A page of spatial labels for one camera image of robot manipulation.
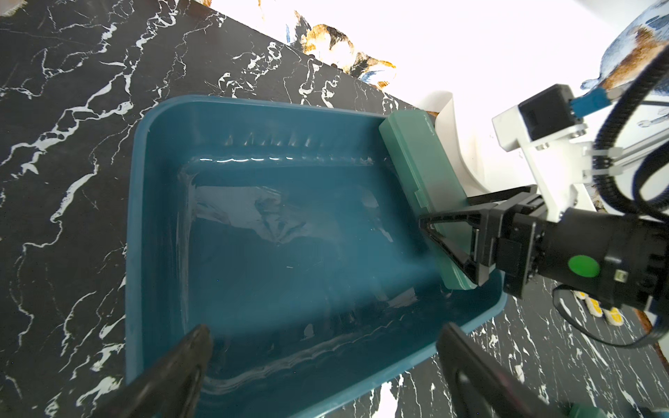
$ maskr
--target yellow item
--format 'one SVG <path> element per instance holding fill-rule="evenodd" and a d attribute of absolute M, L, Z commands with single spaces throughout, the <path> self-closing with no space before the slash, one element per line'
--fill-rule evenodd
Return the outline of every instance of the yellow item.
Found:
<path fill-rule="evenodd" d="M 620 314 L 620 311 L 617 308 L 611 308 L 611 310 L 604 310 L 604 316 L 606 317 L 606 322 L 613 326 L 622 326 L 624 323 L 623 316 Z"/>
<path fill-rule="evenodd" d="M 578 290 L 572 290 L 572 292 L 574 292 L 574 296 L 580 300 L 585 300 L 587 298 L 587 294 L 585 292 L 579 292 Z"/>
<path fill-rule="evenodd" d="M 587 309 L 590 311 L 592 316 L 601 318 L 604 315 L 604 312 L 602 312 L 601 308 L 599 307 L 599 302 L 597 300 L 594 300 L 593 298 L 586 298 L 585 305 L 587 306 Z"/>

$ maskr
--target black marble countertop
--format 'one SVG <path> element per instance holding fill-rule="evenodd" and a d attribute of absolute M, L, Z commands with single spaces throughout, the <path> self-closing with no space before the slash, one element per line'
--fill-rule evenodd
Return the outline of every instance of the black marble countertop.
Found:
<path fill-rule="evenodd" d="M 0 416 L 87 416 L 124 384 L 126 206 L 138 121 L 182 94 L 390 113 L 406 104 L 200 4 L 29 1 L 0 17 Z M 669 405 L 651 348 L 613 350 L 552 310 L 552 283 L 473 338 L 546 401 L 611 417 Z M 575 315 L 592 317 L 569 301 Z M 639 334 L 597 327 L 614 340 Z M 450 416 L 436 360 L 332 416 Z"/>

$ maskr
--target green circle sticker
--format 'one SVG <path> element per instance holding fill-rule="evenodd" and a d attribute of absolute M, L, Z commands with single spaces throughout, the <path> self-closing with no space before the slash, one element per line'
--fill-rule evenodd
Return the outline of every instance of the green circle sticker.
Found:
<path fill-rule="evenodd" d="M 567 264 L 572 272 L 581 277 L 593 278 L 599 275 L 599 263 L 587 255 L 574 255 Z"/>

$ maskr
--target green plastic box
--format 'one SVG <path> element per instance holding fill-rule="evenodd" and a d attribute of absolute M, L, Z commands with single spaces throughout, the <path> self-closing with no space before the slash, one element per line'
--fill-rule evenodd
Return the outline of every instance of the green plastic box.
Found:
<path fill-rule="evenodd" d="M 379 131 L 416 217 L 467 206 L 467 196 L 426 112 L 394 112 L 381 123 Z M 472 228 L 469 225 L 443 223 L 436 228 L 463 250 L 470 251 Z M 469 290 L 476 287 L 446 253 L 426 240 L 447 288 Z"/>
<path fill-rule="evenodd" d="M 571 407 L 569 418 L 606 418 L 606 414 L 601 409 L 592 405 L 575 403 Z"/>

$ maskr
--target water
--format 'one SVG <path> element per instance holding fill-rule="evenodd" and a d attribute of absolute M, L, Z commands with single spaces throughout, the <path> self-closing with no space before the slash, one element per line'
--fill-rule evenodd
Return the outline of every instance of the water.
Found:
<path fill-rule="evenodd" d="M 185 171 L 185 329 L 207 324 L 215 340 L 205 394 L 316 367 L 399 322 L 416 288 L 439 292 L 389 165 L 211 159 Z"/>

